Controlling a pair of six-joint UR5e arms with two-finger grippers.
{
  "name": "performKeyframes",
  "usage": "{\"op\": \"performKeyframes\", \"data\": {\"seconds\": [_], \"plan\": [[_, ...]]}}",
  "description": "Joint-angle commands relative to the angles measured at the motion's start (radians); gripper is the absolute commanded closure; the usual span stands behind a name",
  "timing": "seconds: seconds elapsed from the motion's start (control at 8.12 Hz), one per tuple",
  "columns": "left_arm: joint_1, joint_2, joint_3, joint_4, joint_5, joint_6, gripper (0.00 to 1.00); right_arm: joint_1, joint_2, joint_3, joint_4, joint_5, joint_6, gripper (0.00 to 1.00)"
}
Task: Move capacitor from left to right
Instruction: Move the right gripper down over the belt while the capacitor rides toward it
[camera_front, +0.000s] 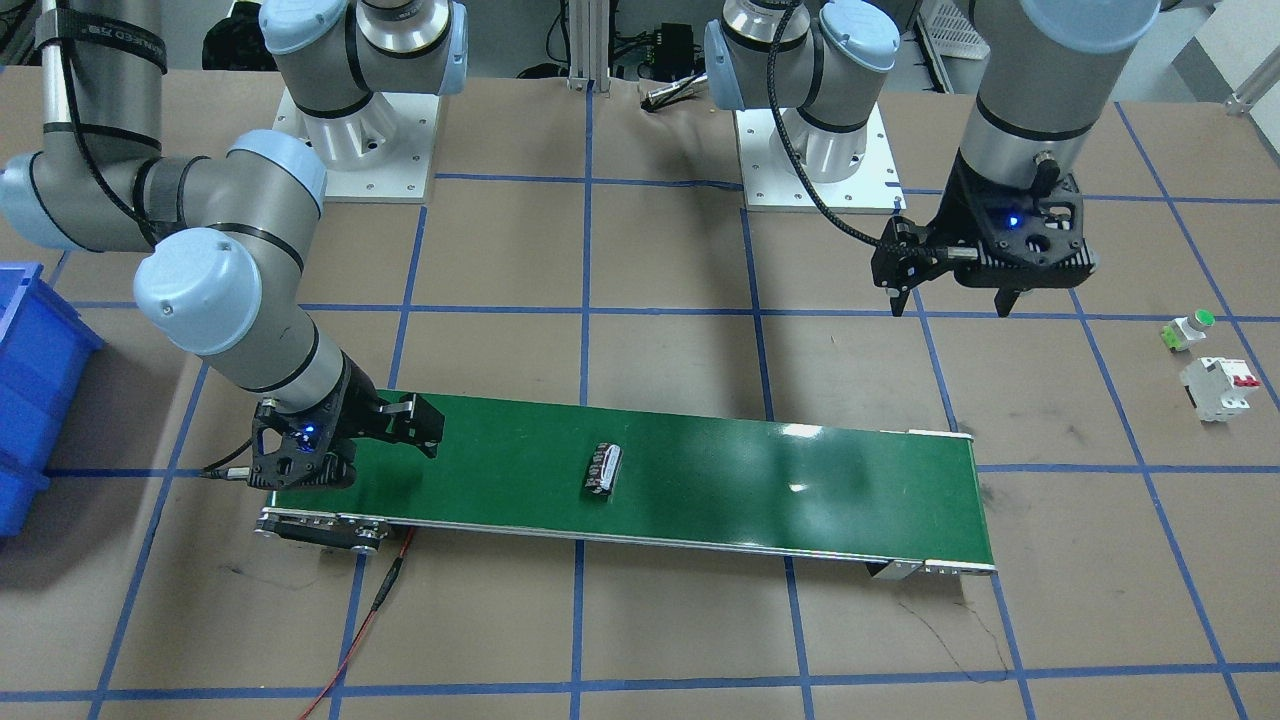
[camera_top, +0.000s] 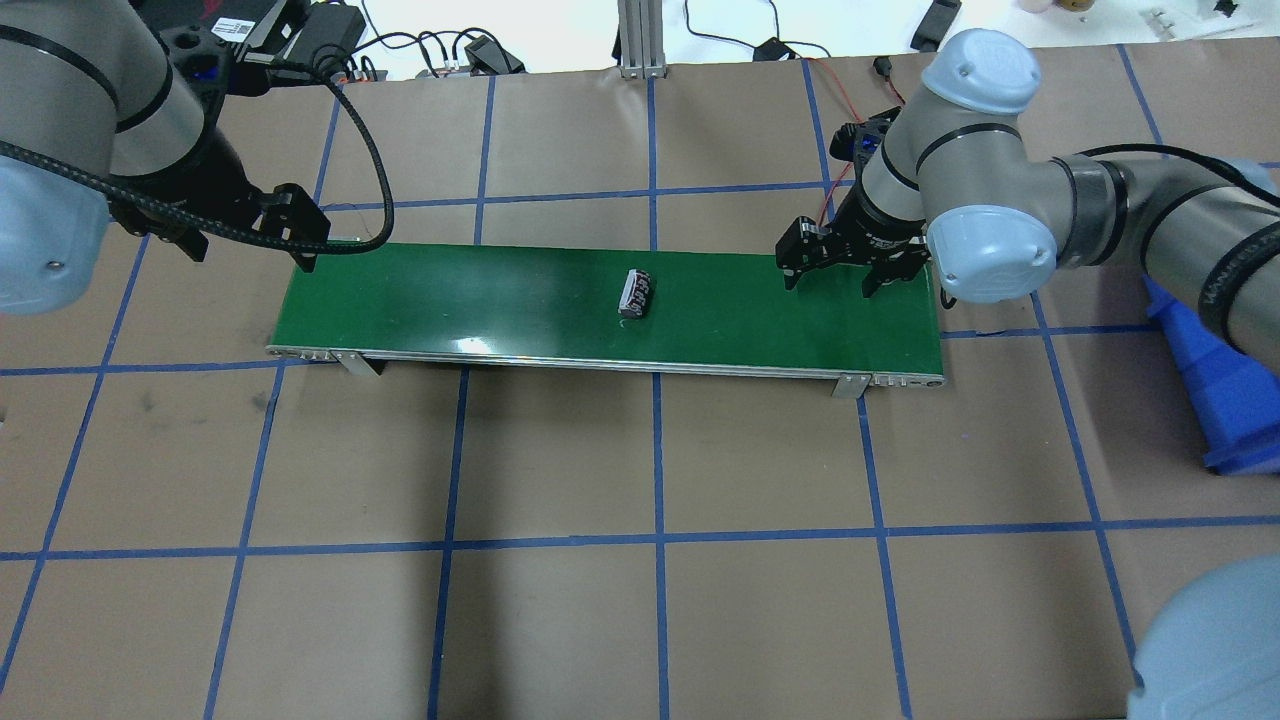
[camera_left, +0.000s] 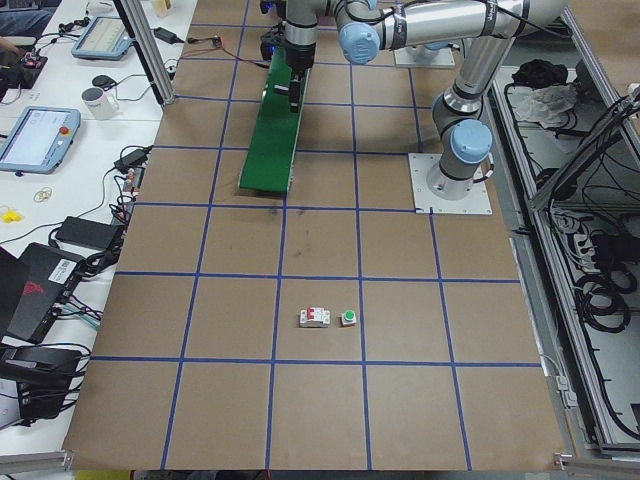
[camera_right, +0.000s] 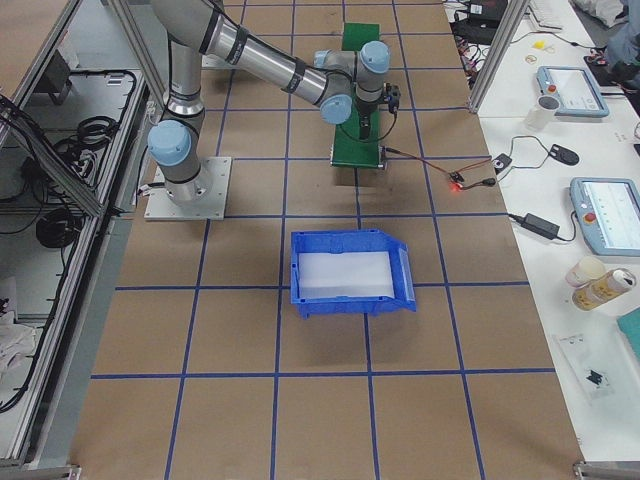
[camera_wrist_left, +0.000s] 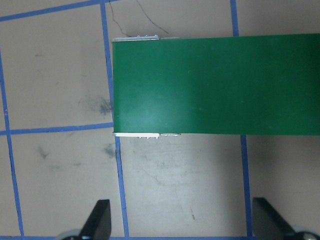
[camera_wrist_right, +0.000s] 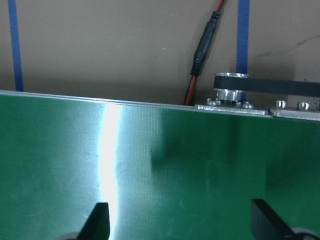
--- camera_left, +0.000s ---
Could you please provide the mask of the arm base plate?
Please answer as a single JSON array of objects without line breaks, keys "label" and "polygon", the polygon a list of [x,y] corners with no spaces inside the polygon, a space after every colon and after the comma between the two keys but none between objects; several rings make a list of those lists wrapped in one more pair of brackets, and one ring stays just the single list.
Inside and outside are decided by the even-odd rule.
[{"label": "arm base plate", "polygon": [[405,47],[394,52],[395,64],[403,68],[455,68],[455,59],[449,47],[430,50],[426,46]]},{"label": "arm base plate", "polygon": [[486,184],[475,183],[482,177],[480,168],[473,179],[457,181],[440,169],[438,153],[408,155],[414,209],[424,214],[491,215],[493,213]]}]

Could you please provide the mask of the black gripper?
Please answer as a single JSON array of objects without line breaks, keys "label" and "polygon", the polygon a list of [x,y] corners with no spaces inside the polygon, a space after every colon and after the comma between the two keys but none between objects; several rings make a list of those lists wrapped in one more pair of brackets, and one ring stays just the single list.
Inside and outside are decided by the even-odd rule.
[{"label": "black gripper", "polygon": [[299,111],[303,103],[306,71],[313,67],[315,45],[286,45],[285,59],[291,69],[289,82],[289,106],[291,111]]}]

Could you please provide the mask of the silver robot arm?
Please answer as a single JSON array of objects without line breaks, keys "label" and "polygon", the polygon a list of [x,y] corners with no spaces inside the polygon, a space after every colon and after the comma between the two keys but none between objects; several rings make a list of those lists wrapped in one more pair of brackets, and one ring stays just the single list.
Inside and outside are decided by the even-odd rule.
[{"label": "silver robot arm", "polygon": [[388,7],[375,1],[280,1],[290,109],[301,108],[318,23],[327,17],[335,22],[345,59],[354,65],[388,50],[399,67],[457,70],[433,111],[441,139],[448,140],[454,124],[479,118],[483,97],[514,39],[546,30],[566,6],[530,0],[408,1]]}]

